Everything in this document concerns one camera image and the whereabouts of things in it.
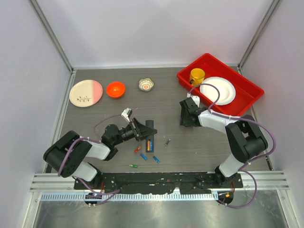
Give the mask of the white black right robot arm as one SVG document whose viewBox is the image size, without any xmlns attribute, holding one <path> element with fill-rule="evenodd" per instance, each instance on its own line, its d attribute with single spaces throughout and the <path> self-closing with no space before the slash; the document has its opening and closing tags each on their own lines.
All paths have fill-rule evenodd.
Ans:
<svg viewBox="0 0 304 228">
<path fill-rule="evenodd" d="M 228 186 L 239 169 L 268 148 L 268 142 L 250 115 L 229 117 L 207 108 L 200 108 L 192 97 L 180 102 L 180 125 L 207 127 L 227 136 L 231 154 L 215 169 L 217 186 Z"/>
</svg>

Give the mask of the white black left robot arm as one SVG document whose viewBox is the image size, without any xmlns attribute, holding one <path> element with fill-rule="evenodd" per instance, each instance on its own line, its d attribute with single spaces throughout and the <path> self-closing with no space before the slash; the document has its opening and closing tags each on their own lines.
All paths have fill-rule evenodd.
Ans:
<svg viewBox="0 0 304 228">
<path fill-rule="evenodd" d="M 94 165 L 84 162 L 86 157 L 109 161 L 118 152 L 116 146 L 130 139 L 146 141 L 146 150 L 153 152 L 156 133 L 153 120 L 146 120 L 145 124 L 142 124 L 136 118 L 132 118 L 122 129 L 115 124 L 106 126 L 100 141 L 81 137 L 71 130 L 46 150 L 43 160 L 56 170 L 59 176 L 74 177 L 76 182 L 83 181 L 86 186 L 95 190 L 103 181 L 102 172 Z"/>
</svg>

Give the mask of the black remote control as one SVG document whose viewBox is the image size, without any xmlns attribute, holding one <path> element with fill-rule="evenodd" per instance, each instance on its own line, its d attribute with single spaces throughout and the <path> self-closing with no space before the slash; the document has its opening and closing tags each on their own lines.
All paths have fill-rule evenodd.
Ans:
<svg viewBox="0 0 304 228">
<path fill-rule="evenodd" d="M 152 129 L 152 134 L 149 134 L 149 135 L 146 137 L 146 149 L 145 149 L 145 151 L 148 152 L 148 151 L 147 151 L 147 141 L 148 141 L 148 140 L 153 141 L 153 144 L 154 144 L 154 135 L 157 133 L 157 131 L 156 131 L 155 128 L 154 128 L 154 121 L 153 121 L 153 120 L 146 120 L 146 121 L 145 121 L 145 125 L 146 125 L 147 127 L 149 127 L 150 129 Z"/>
</svg>

